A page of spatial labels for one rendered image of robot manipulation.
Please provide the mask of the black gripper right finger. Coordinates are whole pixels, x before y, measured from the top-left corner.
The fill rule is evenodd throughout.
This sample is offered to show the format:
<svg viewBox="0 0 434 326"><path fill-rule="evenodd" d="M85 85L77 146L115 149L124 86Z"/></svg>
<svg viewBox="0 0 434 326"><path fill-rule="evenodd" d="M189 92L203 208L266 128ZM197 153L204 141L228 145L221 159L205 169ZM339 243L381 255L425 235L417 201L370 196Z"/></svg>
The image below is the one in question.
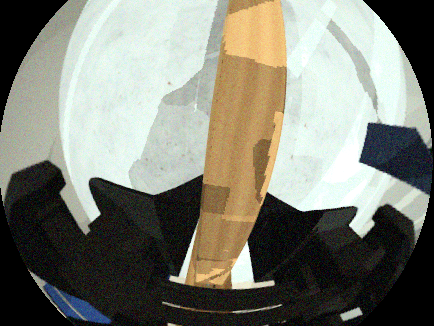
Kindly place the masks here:
<svg viewBox="0 0 434 326"><path fill-rule="evenodd" d="M266 192L248 239L253 283L273 280L273 273L296 256L318 232L330 231L343 224L350 226L357 208L351 204L330 210L301 211Z"/></svg>

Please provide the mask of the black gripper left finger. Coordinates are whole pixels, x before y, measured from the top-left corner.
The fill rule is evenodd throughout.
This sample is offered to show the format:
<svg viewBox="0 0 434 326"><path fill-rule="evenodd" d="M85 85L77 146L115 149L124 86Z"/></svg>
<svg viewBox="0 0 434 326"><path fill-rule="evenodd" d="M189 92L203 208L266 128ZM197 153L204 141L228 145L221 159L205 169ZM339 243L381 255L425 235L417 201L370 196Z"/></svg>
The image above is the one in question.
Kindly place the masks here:
<svg viewBox="0 0 434 326"><path fill-rule="evenodd" d="M97 176L88 187L101 214L152 235L169 275L178 277L200 218L202 176L157 195Z"/></svg>

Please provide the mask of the wooden rail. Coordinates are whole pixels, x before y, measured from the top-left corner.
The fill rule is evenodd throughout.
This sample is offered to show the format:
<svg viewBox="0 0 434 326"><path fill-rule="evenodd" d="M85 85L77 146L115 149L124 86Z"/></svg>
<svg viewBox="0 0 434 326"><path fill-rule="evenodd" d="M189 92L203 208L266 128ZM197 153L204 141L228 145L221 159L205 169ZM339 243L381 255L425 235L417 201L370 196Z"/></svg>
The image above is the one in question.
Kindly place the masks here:
<svg viewBox="0 0 434 326"><path fill-rule="evenodd" d="M230 0L202 176L196 283L224 284L260 215L285 115L280 0Z"/></svg>

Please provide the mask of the wooden block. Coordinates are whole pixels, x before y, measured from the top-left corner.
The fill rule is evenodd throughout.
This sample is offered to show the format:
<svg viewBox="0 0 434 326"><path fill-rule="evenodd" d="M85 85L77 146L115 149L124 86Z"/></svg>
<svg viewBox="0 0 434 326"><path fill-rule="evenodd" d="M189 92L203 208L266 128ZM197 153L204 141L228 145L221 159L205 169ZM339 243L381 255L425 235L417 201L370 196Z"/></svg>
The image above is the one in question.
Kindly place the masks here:
<svg viewBox="0 0 434 326"><path fill-rule="evenodd" d="M196 264L197 264L197 244L198 244L198 228L200 228L200 223L198 223L198 227L196 230L196 238L194 238L192 255L190 255L189 266L188 266L188 275L186 275L185 284L186 285L194 285L194 287L205 287L205 288L225 288L232 289L233 281L232 281L232 272L229 273L228 277L224 281L224 284L209 284L206 283L196 283L194 279L196 279ZM184 308L181 309L190 309L190 311L205 311L205 309L194 309L194 308Z"/></svg>

